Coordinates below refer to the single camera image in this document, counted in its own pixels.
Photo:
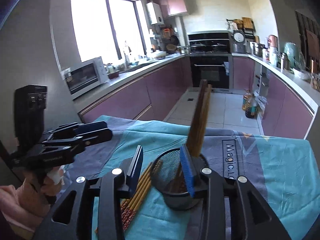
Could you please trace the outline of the left hand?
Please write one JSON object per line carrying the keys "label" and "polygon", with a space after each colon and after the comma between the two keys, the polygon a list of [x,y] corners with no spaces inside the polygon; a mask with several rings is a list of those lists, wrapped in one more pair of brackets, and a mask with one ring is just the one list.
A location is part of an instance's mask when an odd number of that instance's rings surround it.
{"label": "left hand", "polygon": [[1,212],[10,224],[33,231],[50,209],[46,196],[55,197],[64,185],[64,167],[48,172],[39,190],[35,189],[35,174],[25,171],[24,175],[24,182],[18,188],[1,186]]}

